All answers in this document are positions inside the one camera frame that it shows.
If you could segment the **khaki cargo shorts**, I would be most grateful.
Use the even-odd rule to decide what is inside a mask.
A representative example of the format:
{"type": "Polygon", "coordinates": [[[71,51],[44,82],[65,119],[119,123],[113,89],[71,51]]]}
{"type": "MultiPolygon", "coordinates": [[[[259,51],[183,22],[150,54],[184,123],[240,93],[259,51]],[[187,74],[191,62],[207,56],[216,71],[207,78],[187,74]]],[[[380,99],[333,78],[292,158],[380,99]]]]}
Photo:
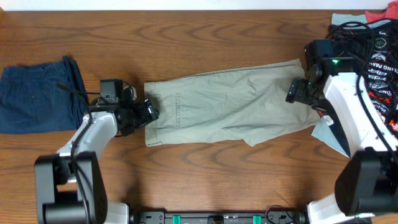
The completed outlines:
{"type": "Polygon", "coordinates": [[[144,93],[159,112],[145,127],[146,146],[243,140],[250,146],[320,122],[309,106],[285,98],[299,59],[149,82],[144,93]]]}

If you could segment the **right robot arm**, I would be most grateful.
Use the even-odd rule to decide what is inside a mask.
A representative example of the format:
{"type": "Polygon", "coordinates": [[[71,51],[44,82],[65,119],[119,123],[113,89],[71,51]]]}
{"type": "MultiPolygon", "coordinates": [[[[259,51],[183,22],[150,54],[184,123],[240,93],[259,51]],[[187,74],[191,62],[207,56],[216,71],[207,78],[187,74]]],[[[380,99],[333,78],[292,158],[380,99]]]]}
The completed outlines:
{"type": "Polygon", "coordinates": [[[334,192],[310,202],[297,223],[361,223],[397,212],[397,139],[380,120],[359,63],[336,57],[330,39],[307,44],[305,58],[308,77],[294,79],[285,100],[330,116],[350,160],[334,192]]]}

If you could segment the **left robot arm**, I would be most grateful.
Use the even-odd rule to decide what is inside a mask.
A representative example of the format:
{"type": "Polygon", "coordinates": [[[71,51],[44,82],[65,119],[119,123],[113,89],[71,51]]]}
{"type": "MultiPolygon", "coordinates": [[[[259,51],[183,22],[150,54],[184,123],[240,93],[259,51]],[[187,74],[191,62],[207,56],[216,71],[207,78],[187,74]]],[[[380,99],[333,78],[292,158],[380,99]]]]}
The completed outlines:
{"type": "Polygon", "coordinates": [[[156,121],[150,99],[136,101],[136,90],[119,79],[101,80],[100,92],[81,126],[54,155],[34,164],[39,223],[130,223],[129,205],[108,200],[99,158],[109,141],[156,121]]]}

